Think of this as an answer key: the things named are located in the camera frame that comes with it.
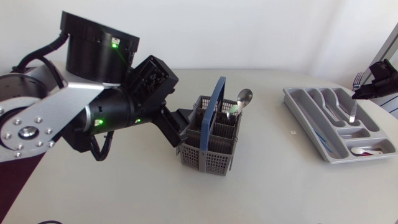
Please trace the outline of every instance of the spoon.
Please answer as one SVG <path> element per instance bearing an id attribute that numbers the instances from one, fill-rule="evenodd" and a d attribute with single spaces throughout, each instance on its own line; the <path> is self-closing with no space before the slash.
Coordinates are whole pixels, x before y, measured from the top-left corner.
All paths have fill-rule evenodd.
<path id="1" fill-rule="evenodd" d="M 237 105 L 233 105 L 229 111 L 226 112 L 226 116 L 229 119 L 230 114 L 237 112 L 236 115 L 242 112 L 242 109 L 247 106 L 253 98 L 253 92 L 250 89 L 241 90 L 238 94 Z"/>
<path id="2" fill-rule="evenodd" d="M 370 151 L 370 150 L 365 150 L 365 149 L 361 149 L 358 147 L 353 147 L 351 148 L 351 152 L 353 152 L 353 154 L 357 154 L 357 155 L 362 155 L 365 152 L 372 154 L 372 155 L 379 155 L 379 154 L 383 154 L 381 151 Z"/>

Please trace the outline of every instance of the white table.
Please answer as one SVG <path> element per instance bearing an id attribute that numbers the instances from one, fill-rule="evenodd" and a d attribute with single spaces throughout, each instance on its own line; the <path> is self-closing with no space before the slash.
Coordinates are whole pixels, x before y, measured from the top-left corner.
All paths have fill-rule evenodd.
<path id="1" fill-rule="evenodd" d="M 395 223 L 398 158 L 330 165 L 284 105 L 283 87 L 336 86 L 271 70 L 176 70 L 170 110 L 191 109 L 226 76 L 225 98 L 254 93 L 225 177 L 183 166 L 153 125 L 115 132 L 104 162 L 63 139 L 27 181 L 4 223 Z M 398 120 L 359 104 L 398 146 Z"/>

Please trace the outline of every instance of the screw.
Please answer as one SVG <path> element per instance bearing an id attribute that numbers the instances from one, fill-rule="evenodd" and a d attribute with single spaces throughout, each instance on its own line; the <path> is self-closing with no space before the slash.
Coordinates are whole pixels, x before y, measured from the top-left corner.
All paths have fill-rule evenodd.
<path id="1" fill-rule="evenodd" d="M 37 117 L 37 118 L 35 119 L 35 122 L 36 122 L 37 124 L 40 124 L 41 122 L 43 122 L 43 118 Z"/>
<path id="2" fill-rule="evenodd" d="M 46 134 L 52 134 L 52 130 L 50 128 L 48 128 L 47 130 L 45 130 Z"/>
<path id="3" fill-rule="evenodd" d="M 20 119 L 15 119 L 12 123 L 15 125 L 20 125 L 22 121 Z"/>
<path id="4" fill-rule="evenodd" d="M 17 150 L 23 150 L 24 149 L 24 145 L 23 144 L 19 144 L 15 147 L 15 149 Z"/>
<path id="5" fill-rule="evenodd" d="M 54 147 L 54 145 L 55 145 L 55 142 L 50 141 L 49 144 L 48 144 L 48 147 Z"/>
<path id="6" fill-rule="evenodd" d="M 3 138 L 8 140 L 8 139 L 12 138 L 12 134 L 7 133 L 7 134 L 5 134 L 5 135 L 3 136 Z"/>

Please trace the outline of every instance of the cutlery basket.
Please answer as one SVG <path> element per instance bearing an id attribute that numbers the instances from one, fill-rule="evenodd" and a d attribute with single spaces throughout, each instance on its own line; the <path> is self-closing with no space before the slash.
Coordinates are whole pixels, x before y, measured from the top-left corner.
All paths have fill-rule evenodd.
<path id="1" fill-rule="evenodd" d="M 189 116 L 188 139 L 176 148 L 181 163 L 211 174 L 231 170 L 242 113 L 226 113 L 236 104 L 224 100 L 225 77 L 220 77 L 211 97 L 199 96 Z"/>

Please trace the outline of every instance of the black cable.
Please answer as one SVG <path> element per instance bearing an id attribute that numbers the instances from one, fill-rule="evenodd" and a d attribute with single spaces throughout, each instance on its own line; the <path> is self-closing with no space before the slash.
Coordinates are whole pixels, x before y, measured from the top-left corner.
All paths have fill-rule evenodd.
<path id="1" fill-rule="evenodd" d="M 49 60 L 47 60 L 45 57 L 40 57 L 38 59 L 41 60 L 47 66 L 47 68 L 49 68 L 52 76 L 54 77 L 55 81 L 57 82 L 58 87 L 63 88 L 64 85 L 62 83 L 61 76 L 58 73 L 57 69 L 55 68 L 54 64 L 52 62 L 50 62 Z"/>
<path id="2" fill-rule="evenodd" d="M 39 50 L 35 50 L 32 53 L 30 53 L 29 55 L 26 55 L 21 62 L 19 62 L 19 65 L 15 66 L 12 68 L 13 72 L 19 72 L 19 73 L 24 73 L 25 69 L 26 69 L 26 65 L 35 60 L 35 59 L 39 59 L 51 52 L 53 52 L 54 50 L 57 50 L 58 48 L 60 48 L 65 41 L 67 41 L 68 39 L 68 34 L 61 32 L 60 36 L 53 41 L 51 44 L 46 45 L 45 47 L 42 47 Z"/>
<path id="3" fill-rule="evenodd" d="M 62 224 L 61 222 L 54 221 L 54 220 L 49 220 L 49 221 L 44 221 L 38 224 Z"/>
<path id="4" fill-rule="evenodd" d="M 93 154 L 95 160 L 104 161 L 106 159 L 109 153 L 109 149 L 111 148 L 113 133 L 114 131 L 110 131 L 107 133 L 107 135 L 105 136 L 106 140 L 101 151 L 95 136 L 94 135 L 90 136 L 91 140 L 90 151 Z"/>

